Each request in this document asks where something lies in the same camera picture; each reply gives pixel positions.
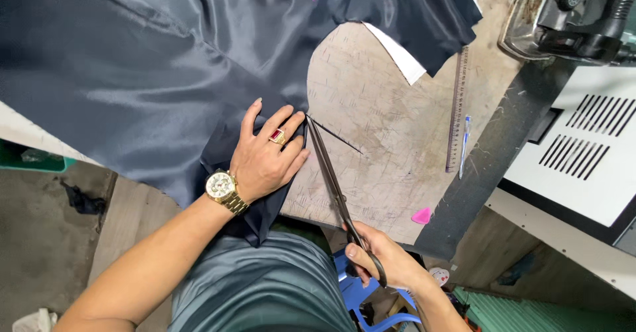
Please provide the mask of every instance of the concrete floor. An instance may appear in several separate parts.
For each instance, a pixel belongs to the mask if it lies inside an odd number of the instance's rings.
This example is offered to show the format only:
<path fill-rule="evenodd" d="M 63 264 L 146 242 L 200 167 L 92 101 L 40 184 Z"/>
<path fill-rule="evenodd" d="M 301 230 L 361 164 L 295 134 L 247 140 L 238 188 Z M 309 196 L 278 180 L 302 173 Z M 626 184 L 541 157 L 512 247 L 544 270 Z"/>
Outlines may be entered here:
<path fill-rule="evenodd" d="M 84 290 L 97 216 L 69 207 L 57 179 L 107 198 L 112 175 L 83 162 L 65 173 L 0 170 L 0 331 L 39 307 L 64 312 Z"/>

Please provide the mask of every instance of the white machine panel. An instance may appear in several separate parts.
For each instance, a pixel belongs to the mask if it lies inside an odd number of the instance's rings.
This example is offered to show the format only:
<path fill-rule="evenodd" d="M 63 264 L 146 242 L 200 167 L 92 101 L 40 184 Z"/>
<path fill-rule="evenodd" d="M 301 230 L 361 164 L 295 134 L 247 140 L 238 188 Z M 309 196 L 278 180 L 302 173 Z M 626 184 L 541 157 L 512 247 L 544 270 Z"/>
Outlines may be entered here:
<path fill-rule="evenodd" d="M 611 226 L 636 194 L 636 68 L 578 67 L 504 178 Z"/>

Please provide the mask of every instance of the ring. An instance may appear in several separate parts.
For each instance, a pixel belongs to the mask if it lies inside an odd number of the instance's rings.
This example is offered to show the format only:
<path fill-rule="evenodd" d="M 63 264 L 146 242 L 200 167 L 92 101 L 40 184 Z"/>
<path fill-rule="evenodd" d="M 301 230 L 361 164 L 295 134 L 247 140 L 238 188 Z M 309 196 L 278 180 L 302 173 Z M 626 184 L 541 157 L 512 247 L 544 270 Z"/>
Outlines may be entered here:
<path fill-rule="evenodd" d="M 276 143 L 276 144 L 280 144 L 280 145 L 284 145 L 285 144 L 285 132 L 283 130 L 281 130 L 280 128 L 277 128 L 276 131 L 274 131 L 274 133 L 272 133 L 272 135 L 269 138 L 270 141 Z"/>

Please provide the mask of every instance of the ventilation slot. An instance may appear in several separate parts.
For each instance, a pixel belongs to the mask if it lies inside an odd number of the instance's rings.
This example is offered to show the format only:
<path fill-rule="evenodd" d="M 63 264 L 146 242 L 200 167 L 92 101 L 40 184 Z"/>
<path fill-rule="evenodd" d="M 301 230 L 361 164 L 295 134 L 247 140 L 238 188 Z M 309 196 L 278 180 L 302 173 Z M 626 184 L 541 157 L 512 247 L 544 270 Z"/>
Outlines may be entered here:
<path fill-rule="evenodd" d="M 566 126 L 618 137 L 636 112 L 636 99 L 585 95 Z"/>
<path fill-rule="evenodd" d="M 603 144 L 558 135 L 539 164 L 585 181 L 608 150 Z"/>

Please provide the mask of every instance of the hand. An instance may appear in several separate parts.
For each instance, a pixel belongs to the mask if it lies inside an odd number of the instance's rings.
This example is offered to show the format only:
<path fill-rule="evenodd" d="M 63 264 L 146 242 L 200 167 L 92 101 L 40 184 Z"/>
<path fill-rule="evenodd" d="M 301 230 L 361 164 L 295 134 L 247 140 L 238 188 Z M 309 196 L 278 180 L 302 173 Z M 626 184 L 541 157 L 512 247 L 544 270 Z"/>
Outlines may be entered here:
<path fill-rule="evenodd" d="M 309 156 L 309 150 L 303 149 L 303 136 L 289 142 L 285 149 L 268 139 L 293 113 L 291 105 L 279 109 L 254 136 L 254 120 L 262 107 L 261 99 L 258 99 L 247 109 L 230 163 L 230 174 L 234 174 L 238 182 L 237 194 L 247 204 L 289 183 Z M 305 114 L 298 111 L 281 130 L 289 138 L 304 119 Z"/>
<path fill-rule="evenodd" d="M 406 289 L 415 292 L 422 285 L 438 286 L 431 274 L 420 266 L 396 242 L 391 240 L 383 231 L 371 228 L 361 221 L 354 221 L 355 230 L 370 247 L 371 252 L 380 260 L 384 272 L 387 274 L 387 285 L 395 288 Z M 360 246 L 350 243 L 346 246 L 346 256 L 355 263 L 355 269 L 362 279 L 362 285 L 369 285 L 369 278 L 373 276 L 379 279 L 378 270 L 373 260 Z"/>

